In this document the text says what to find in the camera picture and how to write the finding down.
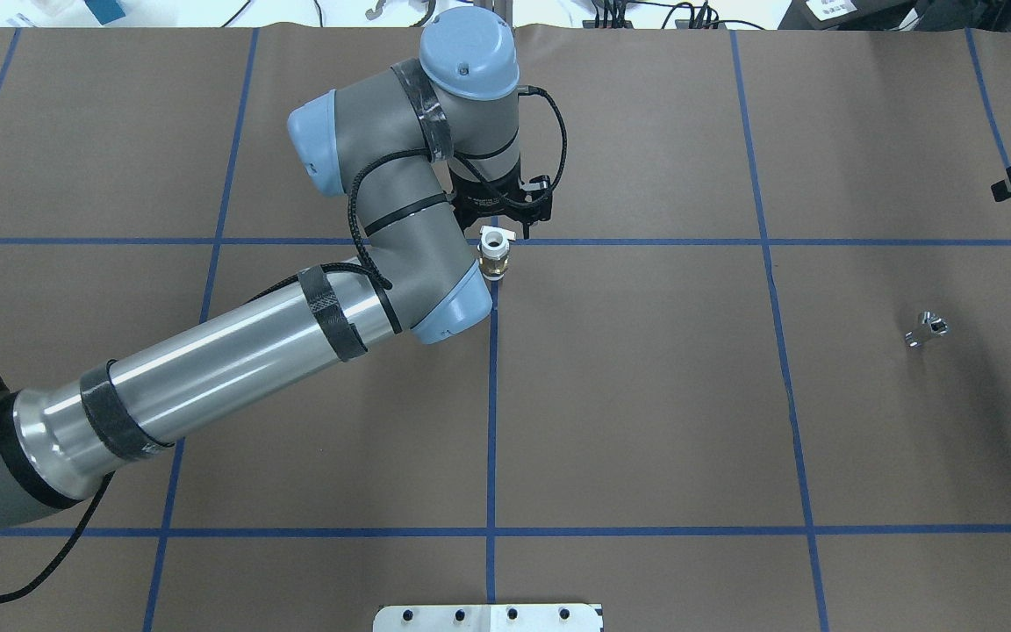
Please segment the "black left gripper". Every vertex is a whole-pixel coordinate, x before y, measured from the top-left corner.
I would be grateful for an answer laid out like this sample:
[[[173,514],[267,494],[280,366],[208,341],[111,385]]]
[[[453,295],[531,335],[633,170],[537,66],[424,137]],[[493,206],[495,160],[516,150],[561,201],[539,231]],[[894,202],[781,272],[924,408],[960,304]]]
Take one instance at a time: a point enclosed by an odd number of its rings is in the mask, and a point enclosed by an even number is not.
[[[522,240],[528,241],[534,224],[551,219],[549,176],[533,177],[525,183],[511,172],[485,185],[453,172],[452,185],[452,207],[462,231],[481,219],[505,216],[522,225]]]

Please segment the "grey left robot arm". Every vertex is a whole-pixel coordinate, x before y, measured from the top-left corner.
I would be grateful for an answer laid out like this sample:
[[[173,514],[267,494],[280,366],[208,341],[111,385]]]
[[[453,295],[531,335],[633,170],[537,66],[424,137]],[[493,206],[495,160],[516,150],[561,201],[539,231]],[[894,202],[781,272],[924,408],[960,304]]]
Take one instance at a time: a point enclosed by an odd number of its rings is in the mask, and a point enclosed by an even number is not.
[[[51,391],[0,377],[0,528],[96,496],[124,465],[379,341],[433,344],[489,317],[465,229],[549,218],[553,180],[520,177],[519,100],[536,95],[505,20],[462,5],[425,25],[413,59],[290,113],[306,175],[348,203],[356,255]]]

